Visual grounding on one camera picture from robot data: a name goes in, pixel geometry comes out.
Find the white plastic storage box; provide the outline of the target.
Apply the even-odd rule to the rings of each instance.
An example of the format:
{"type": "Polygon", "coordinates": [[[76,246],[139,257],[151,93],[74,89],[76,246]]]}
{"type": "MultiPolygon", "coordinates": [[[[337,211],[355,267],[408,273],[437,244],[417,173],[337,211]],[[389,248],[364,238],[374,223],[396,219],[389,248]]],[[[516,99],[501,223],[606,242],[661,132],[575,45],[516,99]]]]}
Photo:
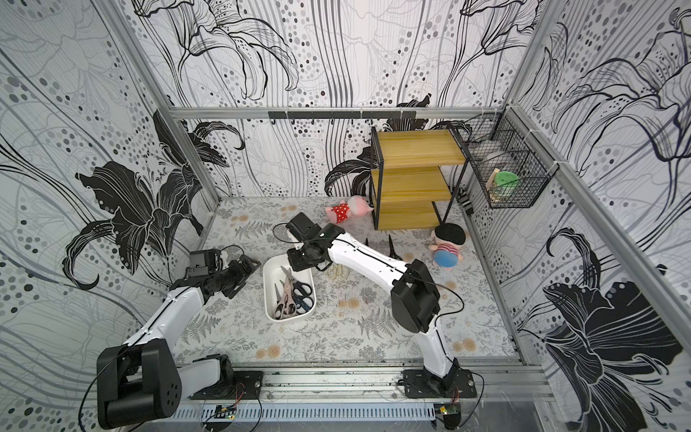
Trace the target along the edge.
{"type": "Polygon", "coordinates": [[[286,255],[266,261],[263,281],[266,316],[271,322],[283,324],[302,320],[316,311],[311,270],[293,270],[286,255]]]}

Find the pink kitchen scissors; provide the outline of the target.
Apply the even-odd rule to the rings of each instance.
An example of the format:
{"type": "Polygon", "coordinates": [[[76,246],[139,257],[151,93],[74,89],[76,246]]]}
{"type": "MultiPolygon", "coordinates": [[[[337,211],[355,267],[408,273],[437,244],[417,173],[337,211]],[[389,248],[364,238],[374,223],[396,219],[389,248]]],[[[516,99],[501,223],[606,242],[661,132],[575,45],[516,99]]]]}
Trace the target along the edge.
{"type": "Polygon", "coordinates": [[[284,272],[285,280],[283,292],[277,295],[278,302],[274,312],[275,320],[291,318],[297,314],[295,311],[295,304],[293,302],[293,288],[290,280],[290,278],[293,276],[293,273],[285,266],[281,266],[281,269],[284,272]]]}

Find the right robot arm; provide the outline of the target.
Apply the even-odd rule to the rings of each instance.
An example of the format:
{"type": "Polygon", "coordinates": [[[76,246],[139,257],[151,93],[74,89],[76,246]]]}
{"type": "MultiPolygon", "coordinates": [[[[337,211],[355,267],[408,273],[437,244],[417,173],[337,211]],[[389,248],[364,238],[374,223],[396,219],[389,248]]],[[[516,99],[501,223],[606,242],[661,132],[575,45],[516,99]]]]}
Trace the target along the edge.
{"type": "Polygon", "coordinates": [[[392,318],[412,334],[423,358],[424,370],[438,381],[449,381],[460,370],[458,362],[446,353],[438,330],[440,285],[426,265],[388,257],[363,244],[342,227],[329,223],[323,227],[300,212],[286,224],[287,257],[293,270],[303,271],[322,264],[348,267],[383,288],[390,296],[392,318]]]}

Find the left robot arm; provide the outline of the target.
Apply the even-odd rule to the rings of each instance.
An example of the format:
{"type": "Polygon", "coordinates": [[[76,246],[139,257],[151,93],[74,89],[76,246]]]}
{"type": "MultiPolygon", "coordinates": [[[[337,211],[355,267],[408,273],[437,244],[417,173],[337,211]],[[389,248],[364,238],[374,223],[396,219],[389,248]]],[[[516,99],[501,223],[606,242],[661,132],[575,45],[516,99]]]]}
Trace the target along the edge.
{"type": "Polygon", "coordinates": [[[99,426],[141,426],[172,417],[181,401],[258,399],[264,375],[234,370],[228,356],[212,354],[178,366],[171,353],[188,323],[212,297],[233,298],[261,266],[241,254],[225,262],[217,248],[192,253],[153,316],[120,346],[97,359],[99,426]]]}

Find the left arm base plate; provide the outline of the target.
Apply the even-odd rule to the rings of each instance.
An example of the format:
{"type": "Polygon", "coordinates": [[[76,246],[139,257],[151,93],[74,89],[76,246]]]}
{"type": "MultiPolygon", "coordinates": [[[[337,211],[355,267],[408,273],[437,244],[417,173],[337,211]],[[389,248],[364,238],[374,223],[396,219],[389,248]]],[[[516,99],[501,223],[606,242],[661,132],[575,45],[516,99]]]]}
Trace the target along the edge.
{"type": "Polygon", "coordinates": [[[250,401],[257,400],[264,383],[262,371],[235,371],[232,378],[222,378],[219,383],[201,389],[191,396],[192,400],[250,401]]]}

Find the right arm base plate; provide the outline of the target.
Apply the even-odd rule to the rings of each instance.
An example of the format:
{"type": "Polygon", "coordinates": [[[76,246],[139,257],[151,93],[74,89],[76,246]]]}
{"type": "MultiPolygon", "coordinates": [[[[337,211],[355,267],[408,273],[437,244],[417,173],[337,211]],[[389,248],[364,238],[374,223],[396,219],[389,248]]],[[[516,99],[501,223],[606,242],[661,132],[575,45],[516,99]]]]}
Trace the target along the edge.
{"type": "Polygon", "coordinates": [[[452,368],[443,378],[425,369],[404,370],[397,385],[409,399],[473,399],[479,395],[473,374],[462,368],[452,368]]]}

